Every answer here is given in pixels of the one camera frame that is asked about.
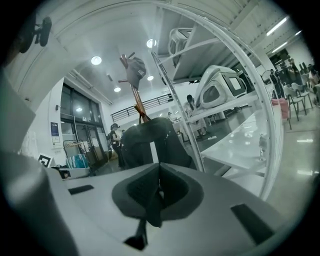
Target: black slot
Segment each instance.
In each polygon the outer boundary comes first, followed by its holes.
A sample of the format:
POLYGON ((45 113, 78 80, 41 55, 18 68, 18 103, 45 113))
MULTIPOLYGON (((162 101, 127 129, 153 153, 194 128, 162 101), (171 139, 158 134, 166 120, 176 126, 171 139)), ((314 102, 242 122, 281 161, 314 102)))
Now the black slot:
POLYGON ((272 229, 247 205, 239 204, 233 206, 231 211, 257 245, 274 234, 272 229))
POLYGON ((91 185, 84 185, 84 186, 78 186, 78 187, 74 187, 74 188, 70 188, 68 189, 71 195, 75 195, 75 194, 79 194, 82 192, 86 192, 88 190, 92 190, 94 189, 93 186, 91 185))

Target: chair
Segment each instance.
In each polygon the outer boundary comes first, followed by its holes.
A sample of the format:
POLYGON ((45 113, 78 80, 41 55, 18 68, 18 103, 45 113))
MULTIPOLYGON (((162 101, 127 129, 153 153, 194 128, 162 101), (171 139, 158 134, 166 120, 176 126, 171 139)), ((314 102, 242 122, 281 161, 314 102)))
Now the chair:
POLYGON ((295 90, 295 93, 296 93, 296 97, 299 98, 299 97, 302 97, 304 99, 304 105, 306 105, 306 96, 308 96, 309 98, 309 101, 310 101, 310 105, 311 105, 311 108, 314 108, 312 106, 312 102, 311 102, 311 99, 310 99, 310 95, 309 95, 309 92, 304 90, 304 87, 301 86, 301 85, 298 85, 297 83, 293 82, 291 84, 292 88, 295 90))
POLYGON ((291 118, 291 107, 290 107, 290 105, 293 104, 294 111, 295 111, 295 114, 296 114, 296 119, 299 121, 299 117, 298 117, 299 102, 302 102, 302 105, 304 107, 304 113, 305 113, 305 115, 307 115, 305 104, 304 104, 304 98, 303 97, 297 98, 295 90, 289 88, 286 85, 283 87, 283 91, 284 91, 284 93, 285 93, 285 95, 286 95, 286 97, 288 99, 288 102, 289 102, 289 119, 291 118))

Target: window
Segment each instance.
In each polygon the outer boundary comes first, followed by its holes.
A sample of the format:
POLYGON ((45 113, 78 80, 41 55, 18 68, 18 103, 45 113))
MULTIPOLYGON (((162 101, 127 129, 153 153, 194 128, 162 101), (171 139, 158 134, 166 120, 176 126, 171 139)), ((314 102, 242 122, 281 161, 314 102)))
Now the window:
POLYGON ((62 87, 60 105, 61 118, 63 119, 71 120, 74 116, 81 120, 85 119, 84 121, 92 121, 102 125, 99 105, 66 84, 62 87))
POLYGON ((72 95, 72 110, 76 118, 85 118, 87 121, 91 121, 89 99, 76 92, 72 95))
POLYGON ((93 114, 94 121, 101 123, 99 105, 95 102, 92 102, 92 114, 93 114))
POLYGON ((63 135, 74 134, 72 124, 68 122, 61 122, 61 131, 63 135))
POLYGON ((61 113, 71 115, 71 90, 68 87, 62 87, 60 105, 61 113))

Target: white metal rack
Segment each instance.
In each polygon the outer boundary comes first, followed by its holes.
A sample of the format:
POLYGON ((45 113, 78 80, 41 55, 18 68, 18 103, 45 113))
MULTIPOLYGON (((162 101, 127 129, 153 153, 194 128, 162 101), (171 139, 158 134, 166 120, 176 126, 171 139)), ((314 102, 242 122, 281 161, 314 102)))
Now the white metal rack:
MULTIPOLYGON (((227 109, 232 109, 234 107, 242 106, 244 104, 259 100, 262 107, 259 115, 263 118, 263 122, 265 123, 263 130, 267 134, 266 139, 268 147, 267 152, 265 152, 266 160, 262 164, 253 164, 251 166, 248 165, 247 168, 234 165, 234 167, 229 171, 234 172, 237 167, 241 167, 240 170, 247 170, 248 172, 248 175, 243 175, 244 177, 252 178, 252 175, 258 177, 259 182, 256 183, 259 184, 258 187, 260 187, 260 189, 258 189, 258 193, 257 190, 254 190, 254 193, 256 193, 257 196, 260 196, 262 199, 266 200, 279 169, 281 159, 281 157, 279 156, 281 156, 280 151, 282 151, 283 142, 283 128, 281 112, 276 111, 276 113, 274 113, 270 96, 266 91, 265 85, 260 75, 258 74, 255 65, 246 53, 250 53, 251 58, 254 58, 255 60, 259 60, 259 58, 252 51, 252 49, 248 45, 246 45, 239 37, 228 31, 227 29, 221 27, 220 25, 208 20, 207 18, 201 17, 191 11, 181 9, 172 5, 163 3, 156 3, 156 5, 159 7, 159 13, 161 13, 162 17, 165 17, 167 15, 166 12, 169 12, 169 15, 171 16, 173 16, 173 13, 176 13, 179 19, 181 19, 181 16, 185 16, 194 22, 192 32, 187 40, 185 48, 175 54, 175 56, 181 56, 176 69, 174 70, 172 75, 170 75, 170 77, 168 76, 163 64, 169 61, 172 57, 167 57, 166 59, 162 59, 161 61, 159 60, 160 57, 163 58, 165 56, 163 52, 159 51, 159 48, 164 49, 164 46, 166 44, 168 45, 168 35, 170 31, 166 31, 167 36, 163 38, 159 36, 163 36, 164 32, 159 32, 156 39, 158 39, 161 44, 159 43, 158 47, 152 49, 153 51, 158 53, 158 55, 152 52, 152 56, 159 69, 160 75, 164 78, 175 102, 179 107, 180 112, 182 113, 182 123, 186 129, 187 135, 190 138, 191 147, 195 154, 198 170, 202 172, 205 171, 201 154, 205 155, 206 152, 200 153, 195 136, 191 129, 191 122, 227 109), (194 116, 187 118, 187 116, 184 114, 182 105, 176 95, 173 83, 199 80, 206 68, 210 65, 232 67, 237 62, 240 62, 243 68, 246 70, 249 78, 254 85, 255 91, 215 108, 208 109, 203 112, 198 112, 194 116), (261 175, 250 173, 251 171, 257 172, 258 169, 261 175)), ((165 27, 164 23, 166 22, 169 23, 170 20, 163 20, 161 26, 165 27)), ((172 25, 172 28, 170 29, 178 27, 179 26, 177 26, 176 22, 175 26, 172 25)), ((239 176, 235 179, 241 180, 245 178, 239 176)), ((246 180, 246 182, 242 183, 245 184, 248 182, 251 183, 249 179, 246 180)))

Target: white shelf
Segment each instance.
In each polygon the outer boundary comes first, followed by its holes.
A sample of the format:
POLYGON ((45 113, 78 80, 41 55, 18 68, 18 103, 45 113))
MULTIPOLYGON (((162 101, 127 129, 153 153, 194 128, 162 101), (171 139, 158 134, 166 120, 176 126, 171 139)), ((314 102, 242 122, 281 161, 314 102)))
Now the white shelf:
MULTIPOLYGON (((184 48, 187 49, 193 45, 212 39, 216 39, 216 37, 204 27, 196 24, 184 48)), ((217 65, 230 53, 231 51, 219 40, 184 52, 180 56, 171 80, 174 82, 186 79, 193 81, 195 78, 201 77, 210 65, 217 65)))
POLYGON ((266 119, 262 110, 254 112, 237 129, 201 152, 203 157, 243 170, 259 170, 266 166, 261 160, 260 134, 266 134, 266 119))
POLYGON ((158 56, 169 56, 168 43, 170 31, 176 28, 193 28, 195 22, 174 11, 162 9, 160 28, 156 36, 156 53, 158 56))
POLYGON ((247 103, 254 102, 256 100, 258 100, 257 93, 255 91, 252 91, 242 97, 236 98, 232 101, 210 108, 208 110, 195 111, 194 115, 187 120, 187 123, 192 123, 197 120, 200 120, 201 118, 205 118, 207 116, 217 114, 225 110, 233 109, 234 107, 243 106, 247 103))

